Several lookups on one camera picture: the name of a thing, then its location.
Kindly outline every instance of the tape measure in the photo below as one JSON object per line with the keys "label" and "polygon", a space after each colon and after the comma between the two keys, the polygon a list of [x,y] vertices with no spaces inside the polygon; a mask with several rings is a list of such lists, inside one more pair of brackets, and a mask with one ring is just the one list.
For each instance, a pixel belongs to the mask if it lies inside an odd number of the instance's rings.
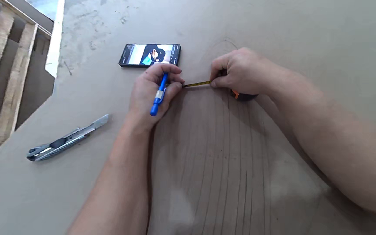
{"label": "tape measure", "polygon": [[[211,81],[197,82],[197,83],[192,83],[192,84],[184,85],[183,87],[196,87],[196,86],[206,85],[206,84],[210,84],[210,83],[211,83]],[[234,97],[235,99],[237,99],[238,101],[249,101],[249,100],[254,99],[256,96],[258,96],[257,94],[243,94],[243,93],[239,93],[239,92],[237,92],[235,90],[232,90],[232,89],[230,89],[230,95],[232,97]]]}
{"label": "tape measure", "polygon": [[183,87],[195,87],[195,86],[201,86],[201,85],[210,84],[210,83],[211,83],[211,81],[197,82],[197,83],[192,83],[192,84],[184,85]]}

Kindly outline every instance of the image on phone screen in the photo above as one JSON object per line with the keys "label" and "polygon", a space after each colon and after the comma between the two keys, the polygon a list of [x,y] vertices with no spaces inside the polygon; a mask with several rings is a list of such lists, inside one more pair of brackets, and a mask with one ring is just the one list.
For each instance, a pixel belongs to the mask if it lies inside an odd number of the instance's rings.
{"label": "image on phone screen", "polygon": [[176,65],[179,51],[179,44],[127,44],[120,64],[150,66],[155,63],[167,63]]}

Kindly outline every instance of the hand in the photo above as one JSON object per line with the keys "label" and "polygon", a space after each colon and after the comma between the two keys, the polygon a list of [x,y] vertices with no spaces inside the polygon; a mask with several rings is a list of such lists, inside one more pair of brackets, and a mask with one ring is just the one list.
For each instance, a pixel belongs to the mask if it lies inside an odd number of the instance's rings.
{"label": "hand", "polygon": [[[179,75],[181,72],[182,70],[173,64],[156,63],[136,78],[130,97],[128,120],[150,130],[165,114],[170,101],[182,89],[182,83],[185,81]],[[171,84],[166,88],[158,114],[153,117],[150,115],[150,109],[164,73],[168,73],[168,82]]]}
{"label": "hand", "polygon": [[[220,77],[220,70],[227,75]],[[269,90],[295,72],[255,52],[241,48],[216,58],[211,65],[211,86],[228,87],[244,94],[268,94]]]}

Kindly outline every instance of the wooden frame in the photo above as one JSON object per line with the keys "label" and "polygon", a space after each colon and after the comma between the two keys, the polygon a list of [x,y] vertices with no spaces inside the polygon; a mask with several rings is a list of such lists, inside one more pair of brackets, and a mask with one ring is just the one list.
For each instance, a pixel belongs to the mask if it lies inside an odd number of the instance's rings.
{"label": "wooden frame", "polygon": [[0,3],[2,4],[0,11],[0,61],[7,44],[8,35],[13,27],[14,17],[17,15],[25,21],[25,27],[14,57],[0,112],[1,145],[14,132],[17,123],[18,110],[20,108],[25,77],[29,67],[36,32],[40,30],[47,38],[50,38],[51,34],[11,3],[6,0],[0,0]]}

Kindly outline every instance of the forearm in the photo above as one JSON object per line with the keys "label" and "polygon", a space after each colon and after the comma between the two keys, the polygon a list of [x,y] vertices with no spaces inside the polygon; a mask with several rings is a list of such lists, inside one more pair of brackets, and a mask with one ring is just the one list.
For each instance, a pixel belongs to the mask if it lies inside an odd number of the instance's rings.
{"label": "forearm", "polygon": [[148,221],[149,130],[126,118],[69,234],[141,235]]}
{"label": "forearm", "polygon": [[351,200],[376,213],[376,127],[298,74],[271,88],[269,96],[317,166]]}

